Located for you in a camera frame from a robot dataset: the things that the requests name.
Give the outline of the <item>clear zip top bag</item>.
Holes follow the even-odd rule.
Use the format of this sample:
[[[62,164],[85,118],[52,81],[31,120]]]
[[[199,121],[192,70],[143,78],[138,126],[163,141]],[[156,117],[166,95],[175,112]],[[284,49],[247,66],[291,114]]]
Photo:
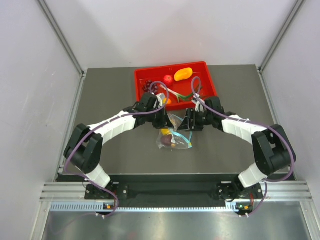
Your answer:
[[[192,136],[193,133],[190,131],[179,131],[177,130],[177,118],[176,114],[169,113],[169,119],[172,123],[172,128],[170,128],[171,135],[172,135],[172,143],[176,144],[175,148],[171,146],[164,146],[161,144],[161,137],[163,136],[161,133],[161,129],[159,130],[159,135],[157,137],[156,143],[159,149],[177,149],[177,150],[187,150],[193,147],[192,145]]]

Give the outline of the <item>yellow fake corn cob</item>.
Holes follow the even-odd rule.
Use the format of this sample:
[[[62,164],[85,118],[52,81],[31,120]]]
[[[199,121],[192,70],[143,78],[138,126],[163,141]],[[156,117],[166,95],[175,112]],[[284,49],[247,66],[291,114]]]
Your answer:
[[[189,79],[192,75],[193,75],[193,69],[191,67],[187,67],[187,68],[178,70],[174,74],[173,78],[176,82],[180,82],[180,81]]]

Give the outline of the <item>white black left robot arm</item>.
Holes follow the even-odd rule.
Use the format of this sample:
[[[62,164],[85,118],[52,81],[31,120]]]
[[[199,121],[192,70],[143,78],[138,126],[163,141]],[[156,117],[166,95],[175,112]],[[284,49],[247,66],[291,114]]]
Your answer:
[[[164,128],[169,119],[165,110],[168,98],[164,93],[144,93],[133,106],[124,108],[114,117],[92,125],[78,124],[65,147],[65,167],[72,164],[83,177],[96,186],[102,198],[114,191],[110,176],[100,165],[103,145],[120,134],[152,123],[154,128]]]

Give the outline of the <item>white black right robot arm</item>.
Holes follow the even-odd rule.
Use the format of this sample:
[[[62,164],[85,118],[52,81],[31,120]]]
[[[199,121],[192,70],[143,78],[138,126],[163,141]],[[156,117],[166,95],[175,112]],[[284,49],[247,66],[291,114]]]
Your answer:
[[[241,118],[233,112],[225,112],[219,97],[205,100],[194,97],[194,108],[188,108],[178,127],[180,131],[199,132],[205,126],[246,141],[253,147],[254,163],[232,180],[227,192],[221,195],[227,200],[245,198],[262,180],[286,167],[294,167],[297,157],[281,125],[261,125]]]

